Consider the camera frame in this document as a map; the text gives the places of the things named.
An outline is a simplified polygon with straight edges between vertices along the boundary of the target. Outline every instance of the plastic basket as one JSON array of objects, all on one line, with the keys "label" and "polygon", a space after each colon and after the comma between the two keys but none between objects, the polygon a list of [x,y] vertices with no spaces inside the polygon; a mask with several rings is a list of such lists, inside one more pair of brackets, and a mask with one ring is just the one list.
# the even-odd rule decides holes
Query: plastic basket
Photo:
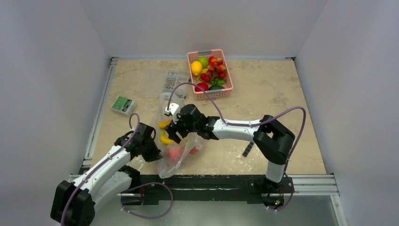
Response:
[{"label": "plastic basket", "polygon": [[[211,51],[203,51],[203,52],[196,51],[196,52],[190,52],[190,53],[187,54],[188,64],[189,64],[189,67],[190,67],[191,81],[193,83],[199,83],[199,82],[197,82],[197,77],[194,76],[191,73],[191,63],[196,61],[199,57],[206,57],[208,59],[210,57],[216,57],[216,58],[223,59],[223,62],[226,65],[226,68],[227,68],[227,81],[226,81],[225,84],[223,84],[223,86],[226,87],[226,88],[219,89],[219,90],[208,90],[208,91],[206,91],[206,93],[212,98],[226,97],[226,96],[230,95],[231,91],[233,90],[233,82],[231,80],[229,67],[227,66],[226,59],[224,58],[223,50],[221,50],[221,49],[213,49]],[[198,99],[207,98],[207,96],[202,91],[196,92],[194,89],[195,89],[195,87],[193,86],[192,90],[193,90],[193,92],[195,94],[195,99],[198,100]]]}]

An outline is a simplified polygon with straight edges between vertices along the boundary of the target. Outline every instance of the plastic bag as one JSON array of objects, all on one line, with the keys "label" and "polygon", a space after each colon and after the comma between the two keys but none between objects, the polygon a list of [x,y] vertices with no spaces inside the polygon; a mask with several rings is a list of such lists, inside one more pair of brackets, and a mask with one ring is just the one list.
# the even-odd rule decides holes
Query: plastic bag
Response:
[{"label": "plastic bag", "polygon": [[[169,178],[176,174],[177,169],[187,161],[188,156],[195,155],[202,148],[202,137],[196,133],[190,133],[187,137],[177,144],[175,142],[164,145],[160,141],[161,129],[158,126],[159,122],[170,120],[171,117],[164,115],[165,107],[167,106],[170,93],[162,93],[159,98],[158,114],[154,128],[159,134],[155,140],[157,147],[161,150],[162,159],[158,161],[158,174],[160,178]],[[183,107],[184,103],[181,98],[176,95],[172,96],[172,103],[176,103]]]}]

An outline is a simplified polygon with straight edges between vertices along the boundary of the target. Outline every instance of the banana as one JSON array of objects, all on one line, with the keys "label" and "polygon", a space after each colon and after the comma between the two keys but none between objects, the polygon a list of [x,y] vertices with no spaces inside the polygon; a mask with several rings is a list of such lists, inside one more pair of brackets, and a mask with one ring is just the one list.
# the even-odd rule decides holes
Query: banana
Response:
[{"label": "banana", "polygon": [[164,145],[169,145],[169,144],[171,144],[171,143],[173,142],[173,140],[171,140],[171,139],[169,139],[169,138],[167,138],[167,137],[165,136],[165,132],[164,132],[163,130],[161,130],[160,139],[161,139],[161,142],[162,142]]},{"label": "banana", "polygon": [[160,129],[164,129],[166,128],[166,126],[169,125],[171,121],[172,121],[171,119],[169,119],[168,121],[160,121],[158,122],[158,126],[160,127]]}]

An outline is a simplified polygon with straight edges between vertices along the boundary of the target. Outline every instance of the marble tabletop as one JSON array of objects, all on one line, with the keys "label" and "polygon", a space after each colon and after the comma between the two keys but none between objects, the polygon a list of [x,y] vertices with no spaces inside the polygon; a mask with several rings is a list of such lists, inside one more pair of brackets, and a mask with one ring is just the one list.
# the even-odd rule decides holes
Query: marble tabletop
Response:
[{"label": "marble tabletop", "polygon": [[[265,114],[277,115],[296,105],[306,107],[296,68],[290,60],[228,60],[227,66],[234,89],[228,97],[215,99],[226,119],[256,120]],[[119,60],[111,84],[110,94],[101,123],[92,164],[109,151],[116,138],[128,130],[128,118],[111,110],[120,95],[137,102],[135,112],[141,122],[150,123],[158,110],[158,98],[137,95],[146,69],[174,68],[188,70],[187,60]],[[185,104],[193,103],[205,115],[218,113],[209,100],[195,100],[190,86],[186,86]],[[294,134],[301,127],[302,111],[294,110],[279,119]],[[267,160],[254,145],[247,157],[242,156],[248,141],[224,139],[205,140],[203,148],[191,161],[182,164],[178,174],[264,174]],[[147,163],[142,157],[129,165],[142,174],[157,174],[158,161]],[[303,135],[291,156],[288,174],[325,174],[323,160],[308,114]]]}]

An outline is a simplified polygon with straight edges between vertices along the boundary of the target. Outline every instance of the white wall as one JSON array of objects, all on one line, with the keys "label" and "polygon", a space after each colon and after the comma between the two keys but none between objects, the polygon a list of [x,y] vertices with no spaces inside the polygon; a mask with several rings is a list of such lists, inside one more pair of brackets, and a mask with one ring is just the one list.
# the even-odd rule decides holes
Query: white wall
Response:
[{"label": "white wall", "polygon": [[106,52],[177,57],[221,48],[229,58],[296,56],[327,0],[82,0]]},{"label": "white wall", "polygon": [[329,0],[296,59],[350,225],[398,225],[399,1]]},{"label": "white wall", "polygon": [[1,224],[54,225],[55,188],[79,169],[108,56],[78,0],[2,0],[0,31]]}]

